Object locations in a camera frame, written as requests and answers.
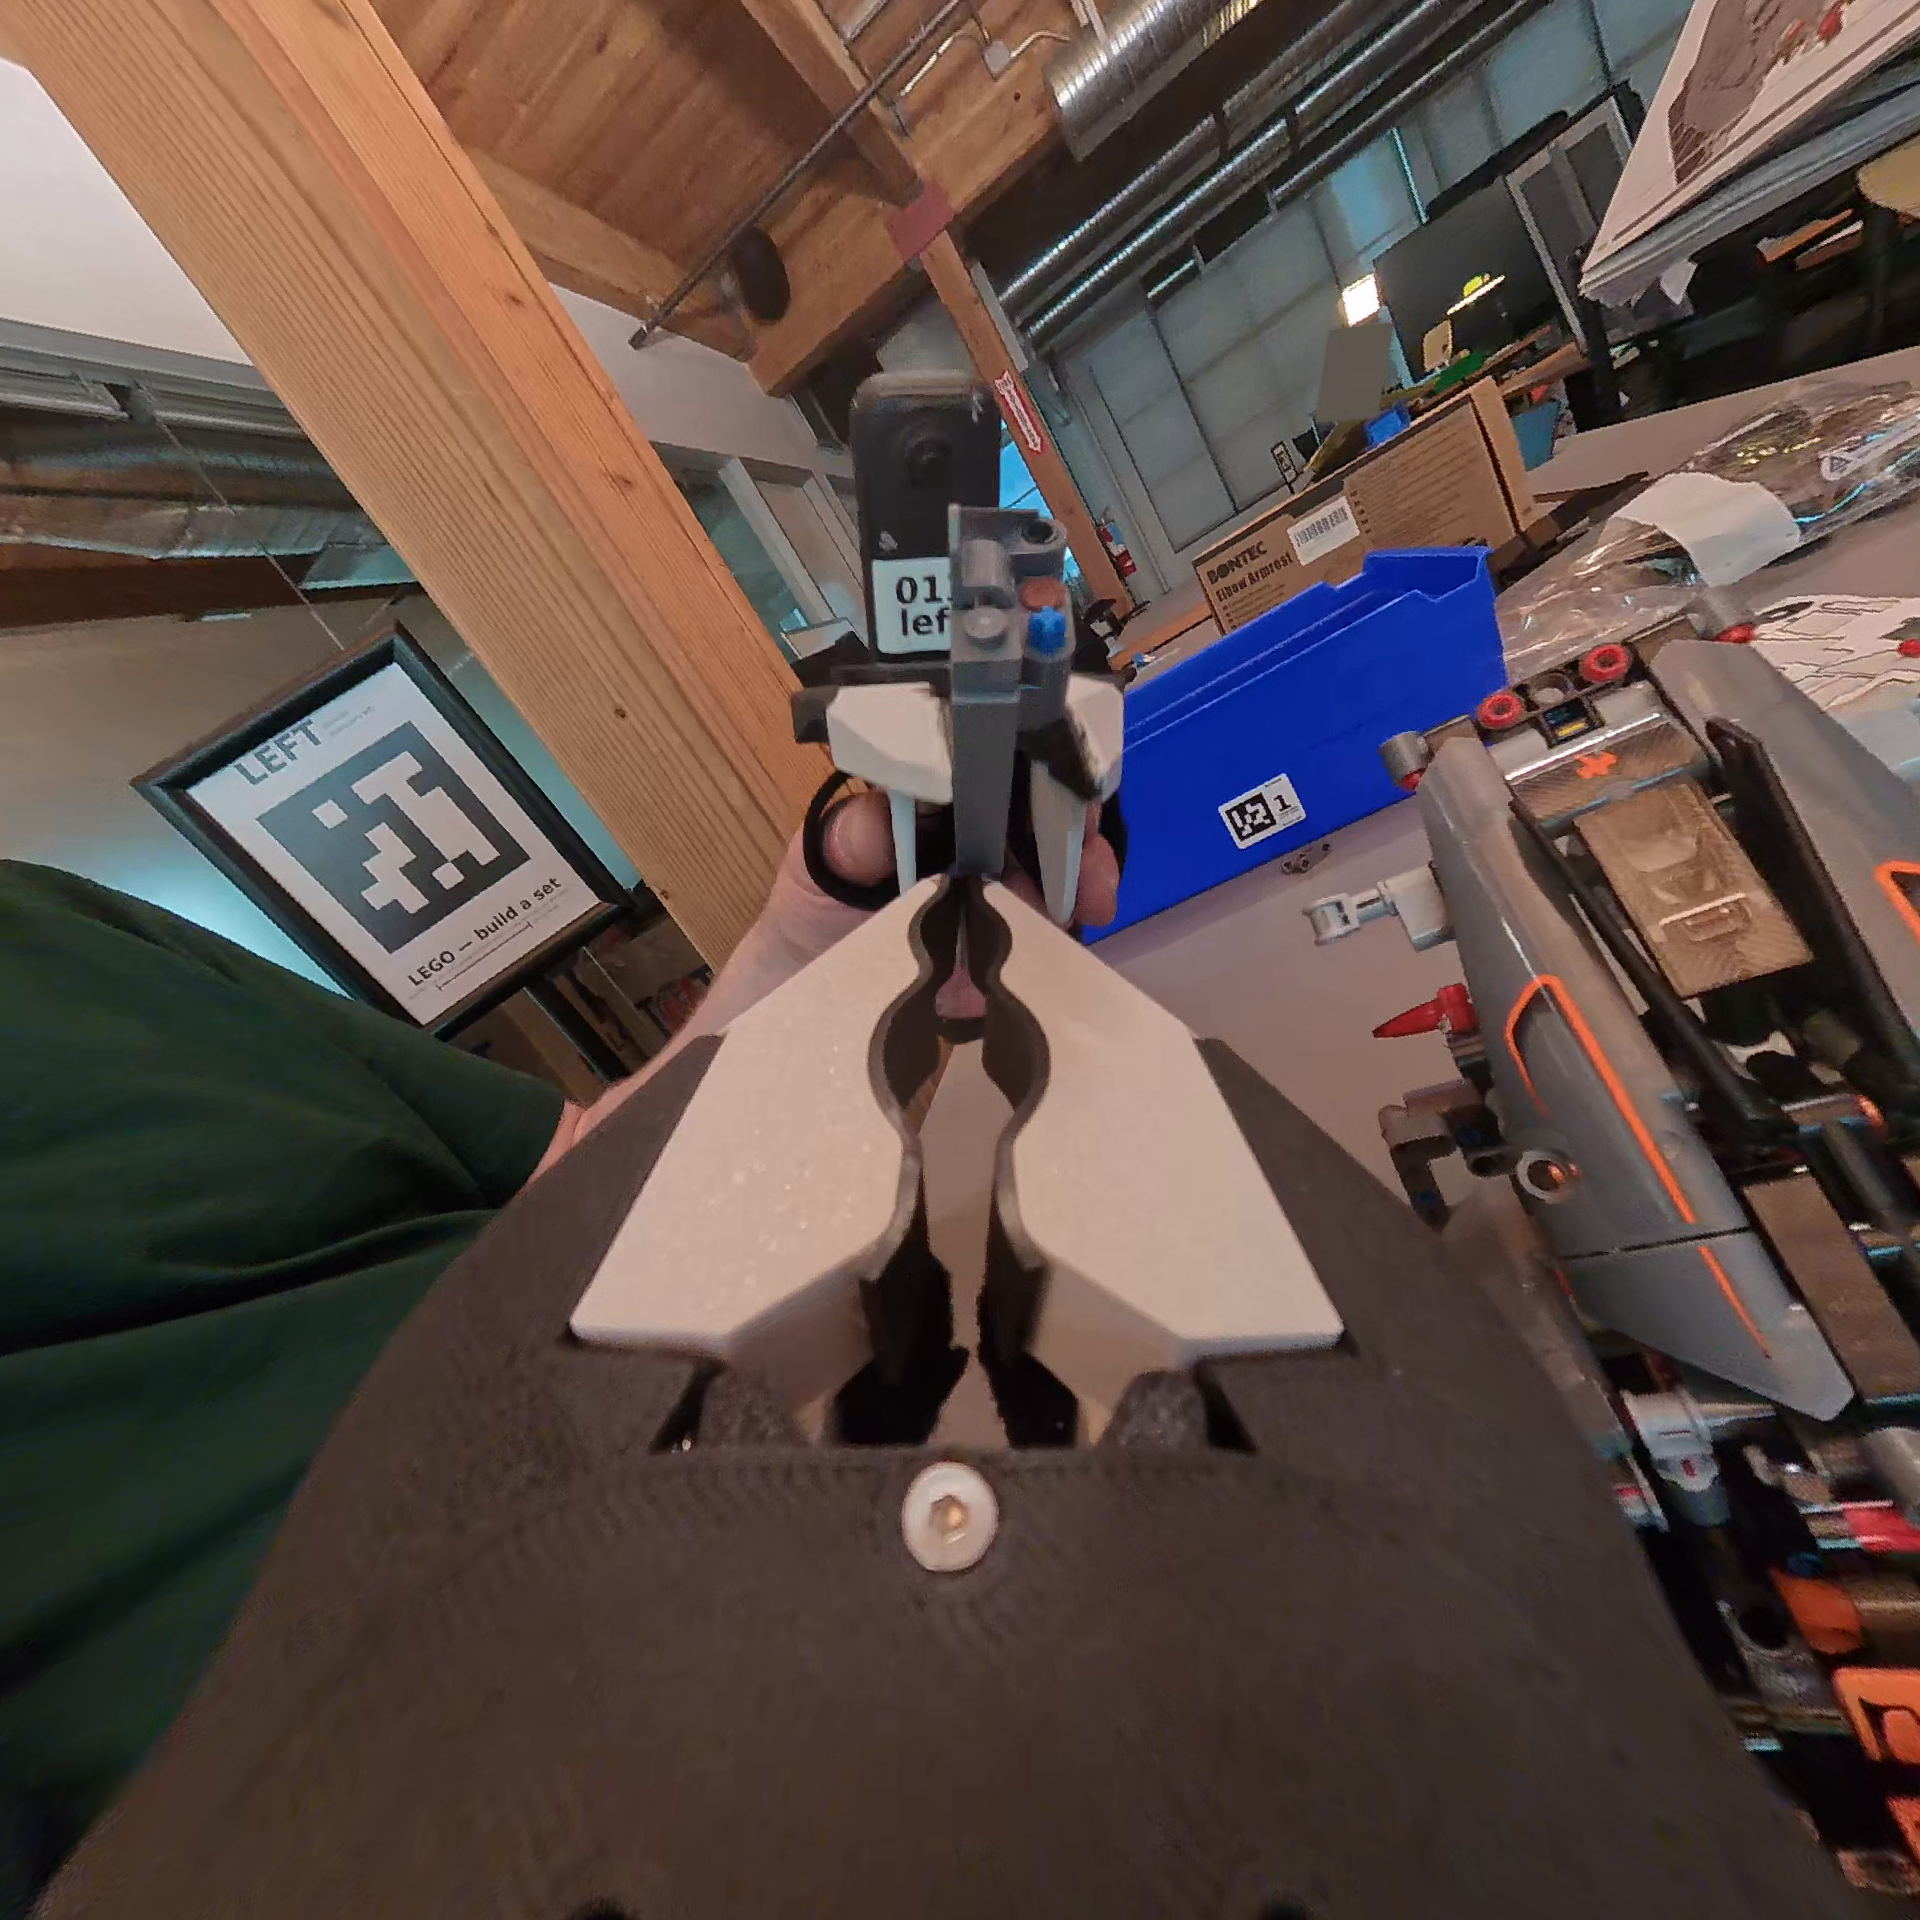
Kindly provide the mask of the grey lego wing assembly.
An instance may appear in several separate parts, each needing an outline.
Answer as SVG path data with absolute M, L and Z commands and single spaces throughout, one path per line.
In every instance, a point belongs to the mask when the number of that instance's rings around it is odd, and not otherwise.
M 1065 712 L 1065 531 L 1039 513 L 948 508 L 948 722 L 955 869 L 1007 864 L 1024 737 Z

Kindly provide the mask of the grey lego vehicle model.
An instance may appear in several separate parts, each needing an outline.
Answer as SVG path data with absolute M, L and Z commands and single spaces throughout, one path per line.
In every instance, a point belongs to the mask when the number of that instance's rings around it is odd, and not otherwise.
M 1384 1109 L 1503 1178 L 1487 1284 L 1561 1390 L 1746 1752 L 1916 1904 L 1916 781 L 1765 656 L 1735 589 L 1563 641 L 1388 738 L 1428 861 L 1309 907 L 1458 984 L 1376 1029 L 1453 1076 Z

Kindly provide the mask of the white sticker sheet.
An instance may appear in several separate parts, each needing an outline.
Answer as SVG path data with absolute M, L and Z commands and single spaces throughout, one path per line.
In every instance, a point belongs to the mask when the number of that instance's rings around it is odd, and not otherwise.
M 1756 616 L 1751 644 L 1825 712 L 1876 713 L 1916 705 L 1913 595 L 1800 595 Z

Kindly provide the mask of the framed white sign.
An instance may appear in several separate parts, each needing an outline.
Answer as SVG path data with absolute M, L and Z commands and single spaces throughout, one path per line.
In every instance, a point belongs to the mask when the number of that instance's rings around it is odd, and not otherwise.
M 132 790 L 338 987 L 439 1040 L 637 907 L 399 621 Z

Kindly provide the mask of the cardboard box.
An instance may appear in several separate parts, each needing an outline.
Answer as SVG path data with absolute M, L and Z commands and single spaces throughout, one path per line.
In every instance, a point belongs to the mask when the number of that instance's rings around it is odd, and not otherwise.
M 1528 542 L 1546 522 L 1506 400 L 1484 377 L 1193 558 L 1221 636 L 1315 586 L 1345 586 L 1375 553 Z

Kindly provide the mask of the blue bin with white label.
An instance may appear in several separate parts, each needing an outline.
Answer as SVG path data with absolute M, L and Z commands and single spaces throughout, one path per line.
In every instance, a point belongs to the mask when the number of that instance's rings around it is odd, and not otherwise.
M 1117 912 L 1093 944 L 1402 800 L 1381 746 L 1504 684 L 1480 544 L 1376 550 L 1125 693 Z

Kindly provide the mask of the person's green shirt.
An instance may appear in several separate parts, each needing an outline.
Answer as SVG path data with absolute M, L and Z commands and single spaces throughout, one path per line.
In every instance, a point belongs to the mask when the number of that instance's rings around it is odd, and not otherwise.
M 178 1717 L 565 1094 L 101 882 L 3 873 L 4 1915 Z

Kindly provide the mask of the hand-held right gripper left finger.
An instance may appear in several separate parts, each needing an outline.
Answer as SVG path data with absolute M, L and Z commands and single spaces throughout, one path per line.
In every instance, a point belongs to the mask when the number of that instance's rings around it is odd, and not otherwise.
M 909 1106 L 962 898 L 929 878 L 715 1044 L 576 1304 L 588 1347 L 712 1361 L 791 1408 L 867 1370 L 897 1385 L 953 1345 Z

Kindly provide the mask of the silver air duct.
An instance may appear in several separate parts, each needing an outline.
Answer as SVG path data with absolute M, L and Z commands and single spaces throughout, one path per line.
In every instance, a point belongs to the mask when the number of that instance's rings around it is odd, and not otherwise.
M 1093 17 L 1083 8 L 1083 29 L 1045 69 L 1068 153 L 1089 161 L 1256 9 L 1258 2 L 1125 2 Z

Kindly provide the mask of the clear plastic parts bag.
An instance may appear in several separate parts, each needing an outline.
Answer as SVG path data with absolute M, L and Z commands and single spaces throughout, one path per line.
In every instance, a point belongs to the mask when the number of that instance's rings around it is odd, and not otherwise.
M 1901 376 L 1818 376 L 1741 413 L 1498 597 L 1519 680 L 1749 586 L 1916 493 L 1919 397 Z

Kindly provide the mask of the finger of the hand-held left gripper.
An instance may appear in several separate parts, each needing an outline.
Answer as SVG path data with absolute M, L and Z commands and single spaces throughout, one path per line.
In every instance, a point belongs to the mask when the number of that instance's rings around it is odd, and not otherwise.
M 953 803 L 953 730 L 935 685 L 841 685 L 828 701 L 826 731 L 839 773 L 914 803 Z
M 1120 788 L 1123 689 L 1068 689 L 1064 713 L 1041 726 L 1041 771 L 1068 795 L 1104 805 Z

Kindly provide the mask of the instruction booklet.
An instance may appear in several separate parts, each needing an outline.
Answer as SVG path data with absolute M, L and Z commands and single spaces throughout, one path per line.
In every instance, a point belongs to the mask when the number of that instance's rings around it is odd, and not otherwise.
M 1916 134 L 1916 2 L 1691 4 L 1580 275 L 1633 304 L 1706 246 Z

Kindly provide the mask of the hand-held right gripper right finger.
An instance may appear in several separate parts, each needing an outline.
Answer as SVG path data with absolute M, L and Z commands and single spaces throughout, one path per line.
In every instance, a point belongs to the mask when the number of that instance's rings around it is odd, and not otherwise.
M 994 880 L 972 976 L 1011 1106 L 976 1296 L 989 1378 L 1116 1413 L 1140 1376 L 1330 1352 L 1341 1314 L 1193 1030 Z

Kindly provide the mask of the person's left hand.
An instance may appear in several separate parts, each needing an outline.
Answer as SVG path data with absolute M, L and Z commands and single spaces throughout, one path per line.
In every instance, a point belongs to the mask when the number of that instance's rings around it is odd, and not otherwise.
M 776 888 L 749 932 L 719 970 L 688 1034 L 727 1029 L 835 944 L 857 931 L 872 909 L 823 889 L 820 873 L 845 892 L 897 880 L 889 800 L 881 790 L 839 790 L 820 820 L 818 861 L 808 864 L 808 841 L 786 848 Z M 1125 824 L 1116 800 L 1089 811 L 1073 916 L 1081 928 L 1104 928 L 1117 909 Z

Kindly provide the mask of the black partition panel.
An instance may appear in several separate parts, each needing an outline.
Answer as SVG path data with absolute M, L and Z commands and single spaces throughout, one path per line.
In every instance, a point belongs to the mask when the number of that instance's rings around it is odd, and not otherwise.
M 1619 82 L 1580 112 L 1554 112 L 1450 188 L 1435 212 L 1375 265 L 1384 310 L 1413 381 L 1428 377 L 1426 342 L 1450 337 L 1445 366 L 1498 355 L 1538 326 L 1588 346 L 1577 268 L 1619 188 L 1644 104 Z

